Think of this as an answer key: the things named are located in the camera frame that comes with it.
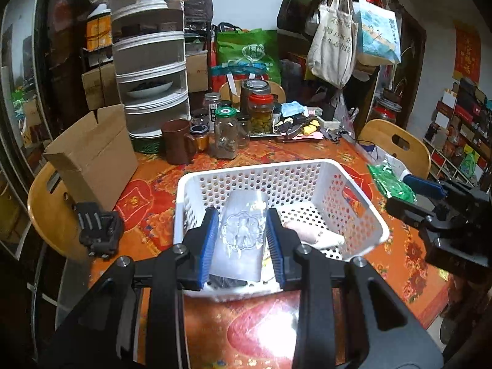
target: stacked food cover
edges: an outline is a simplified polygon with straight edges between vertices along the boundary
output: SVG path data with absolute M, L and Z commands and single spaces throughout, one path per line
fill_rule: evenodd
M 167 120 L 189 119 L 183 0 L 111 0 L 113 58 L 134 145 L 158 145 Z

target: open cardboard box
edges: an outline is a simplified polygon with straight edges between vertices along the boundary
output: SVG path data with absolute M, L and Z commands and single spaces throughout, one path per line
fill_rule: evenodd
M 45 150 L 75 202 L 110 211 L 137 169 L 123 105 L 89 112 Z

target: basket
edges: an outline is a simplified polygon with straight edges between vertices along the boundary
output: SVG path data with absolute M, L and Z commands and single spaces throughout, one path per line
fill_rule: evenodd
M 133 150 L 142 154 L 157 154 L 161 151 L 164 141 L 162 137 L 154 139 L 136 139 L 130 136 Z
M 374 205 L 341 165 L 321 159 L 184 175 L 178 183 L 174 244 L 181 243 L 189 229 L 200 226 L 207 207 L 220 212 L 235 189 L 266 192 L 269 208 L 277 209 L 282 223 L 299 220 L 345 236 L 345 245 L 340 249 L 322 251 L 333 259 L 349 261 L 353 256 L 365 255 L 387 241 L 390 234 Z M 186 294 L 223 302 L 279 291 L 269 250 L 265 248 L 260 282 L 227 289 L 207 283 L 202 291 Z

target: chair backrest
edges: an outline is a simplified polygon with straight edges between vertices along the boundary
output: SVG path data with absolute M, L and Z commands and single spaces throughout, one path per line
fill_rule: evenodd
M 429 150 L 419 139 L 406 130 L 381 119 L 366 123 L 359 140 L 370 141 L 388 154 L 402 161 L 414 175 L 427 179 L 431 170 Z
M 234 81 L 234 84 L 236 85 L 236 91 L 238 92 L 239 96 L 241 95 L 242 83 L 242 80 Z M 280 86 L 278 83 L 275 83 L 274 81 L 268 81 L 268 83 L 270 84 L 270 88 L 272 89 L 272 94 L 276 94 L 277 96 L 279 96 L 279 103 L 285 103 L 287 99 L 285 98 L 285 91 L 282 86 Z M 219 93 L 222 100 L 232 101 L 234 105 L 240 103 L 240 97 L 232 93 L 231 88 L 229 87 L 229 83 L 227 82 L 220 87 Z
M 73 200 L 49 162 L 38 173 L 28 194 L 28 212 L 34 228 L 55 251 L 75 261 L 87 259 L 79 243 L 79 222 Z

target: screw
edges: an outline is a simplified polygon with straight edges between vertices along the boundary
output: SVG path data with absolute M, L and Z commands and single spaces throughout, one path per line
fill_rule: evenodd
M 126 255 L 123 255 L 121 257 L 118 257 L 116 260 L 116 265 L 121 266 L 121 267 L 126 267 L 130 265 L 131 258 L 127 257 Z
M 312 251 L 312 248 L 309 245 L 301 244 L 297 247 L 297 252 L 302 255 L 308 255 Z
M 355 266 L 358 266 L 360 268 L 363 268 L 364 266 L 367 265 L 367 260 L 366 258 L 364 257 L 361 257 L 361 256 L 357 256 L 355 257 L 354 259 L 352 259 L 352 263 L 355 265 Z
M 186 252 L 186 245 L 184 244 L 176 244 L 173 246 L 173 253 L 181 255 Z

